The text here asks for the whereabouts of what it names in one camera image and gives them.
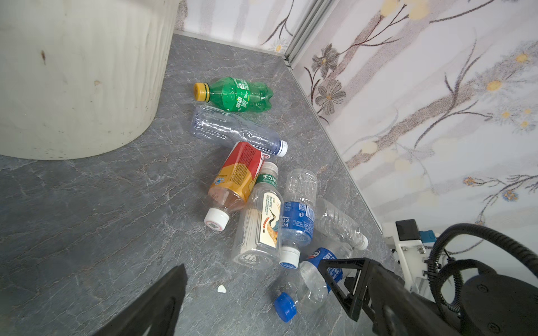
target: plastic bottle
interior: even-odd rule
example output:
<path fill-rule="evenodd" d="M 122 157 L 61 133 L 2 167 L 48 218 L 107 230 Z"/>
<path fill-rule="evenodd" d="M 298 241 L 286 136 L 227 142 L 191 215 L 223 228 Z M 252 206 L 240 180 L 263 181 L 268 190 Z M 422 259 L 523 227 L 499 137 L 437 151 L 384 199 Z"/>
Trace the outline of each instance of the plastic bottle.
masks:
<path fill-rule="evenodd" d="M 202 105 L 194 110 L 190 132 L 197 138 L 233 148 L 238 141 L 246 141 L 265 154 L 284 156 L 288 143 L 280 140 L 273 130 L 265 128 L 238 115 Z"/>
<path fill-rule="evenodd" d="M 329 295 L 330 287 L 317 270 L 321 260 L 347 259 L 351 256 L 351 246 L 347 243 L 326 239 L 324 245 L 299 264 L 299 271 L 291 271 L 286 276 L 281 294 L 274 301 L 275 310 L 282 321 L 288 323 L 299 312 L 304 314 L 317 310 Z M 329 270 L 336 282 L 345 278 L 346 274 L 341 268 Z"/>
<path fill-rule="evenodd" d="M 246 206 L 241 211 L 232 260 L 264 269 L 278 262 L 282 196 L 277 191 L 278 167 L 264 162 Z"/>
<path fill-rule="evenodd" d="M 194 84 L 194 99 L 212 102 L 230 112 L 263 112 L 271 109 L 269 99 L 273 91 L 265 83 L 250 83 L 233 77 L 225 77 L 209 85 Z"/>
<path fill-rule="evenodd" d="M 321 197 L 316 200 L 315 226 L 324 235 L 338 238 L 358 250 L 368 246 L 368 238 L 361 234 L 357 222 Z"/>
<path fill-rule="evenodd" d="M 282 217 L 280 265 L 295 269 L 299 265 L 299 248 L 307 246 L 314 234 L 314 205 L 317 177 L 310 170 L 297 168 L 288 176 Z"/>
<path fill-rule="evenodd" d="M 238 142 L 209 188 L 213 203 L 204 222 L 213 230 L 222 231 L 230 214 L 241 210 L 254 187 L 254 179 L 263 163 L 263 154 L 248 142 Z"/>

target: barcode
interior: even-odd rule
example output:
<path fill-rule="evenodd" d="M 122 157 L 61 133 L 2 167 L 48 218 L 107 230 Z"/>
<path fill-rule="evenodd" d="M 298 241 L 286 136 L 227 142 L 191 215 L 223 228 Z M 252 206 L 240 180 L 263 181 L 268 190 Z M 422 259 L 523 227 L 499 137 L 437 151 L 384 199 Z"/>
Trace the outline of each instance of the barcode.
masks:
<path fill-rule="evenodd" d="M 310 218 L 311 220 L 314 220 L 314 210 L 310 206 L 306 207 L 306 217 Z"/>

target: green plastic bottle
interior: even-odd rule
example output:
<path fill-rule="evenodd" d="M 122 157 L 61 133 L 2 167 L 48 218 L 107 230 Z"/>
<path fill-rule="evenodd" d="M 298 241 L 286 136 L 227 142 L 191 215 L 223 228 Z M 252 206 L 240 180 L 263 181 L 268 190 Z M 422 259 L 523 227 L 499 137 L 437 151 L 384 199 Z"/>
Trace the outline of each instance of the green plastic bottle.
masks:
<path fill-rule="evenodd" d="M 209 85 L 194 84 L 194 99 L 212 102 L 230 112 L 263 112 L 271 109 L 269 99 L 273 91 L 265 83 L 249 83 L 233 77 L 225 77 Z"/>

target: gray tabletop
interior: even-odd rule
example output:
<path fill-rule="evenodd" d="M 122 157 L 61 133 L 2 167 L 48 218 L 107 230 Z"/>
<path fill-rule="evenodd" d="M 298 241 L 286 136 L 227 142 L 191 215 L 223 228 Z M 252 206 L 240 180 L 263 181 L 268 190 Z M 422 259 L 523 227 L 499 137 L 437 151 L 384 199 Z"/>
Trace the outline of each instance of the gray tabletop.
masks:
<path fill-rule="evenodd" d="M 225 231 L 203 219 L 208 187 L 229 150 L 194 138 L 192 87 L 233 76 L 267 83 L 272 110 L 243 116 L 279 132 L 296 167 L 317 173 L 318 194 L 357 220 L 364 256 L 394 270 L 371 214 L 283 60 L 174 35 L 159 108 L 135 141 L 92 158 L 0 156 L 0 328 L 13 335 L 87 335 L 172 267 L 189 281 L 178 335 L 362 335 L 331 295 L 316 313 L 283 323 L 273 307 L 286 270 L 230 261 L 237 215 Z M 217 292 L 224 285 L 226 293 Z"/>

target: green label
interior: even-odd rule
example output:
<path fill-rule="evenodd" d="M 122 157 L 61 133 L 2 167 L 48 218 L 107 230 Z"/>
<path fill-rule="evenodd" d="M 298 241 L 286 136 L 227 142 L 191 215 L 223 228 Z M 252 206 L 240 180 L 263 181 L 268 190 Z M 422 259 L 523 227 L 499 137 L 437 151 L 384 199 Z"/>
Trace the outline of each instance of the green label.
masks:
<path fill-rule="evenodd" d="M 256 180 L 256 183 L 265 182 L 273 185 L 273 187 L 277 187 L 277 179 L 274 178 L 273 175 L 269 174 L 260 174 L 258 175 L 258 179 Z"/>
<path fill-rule="evenodd" d="M 249 84 L 246 81 L 237 78 L 232 79 L 236 84 L 237 103 L 235 107 L 237 108 L 237 112 L 245 111 L 247 106 L 249 106 L 250 101 Z"/>

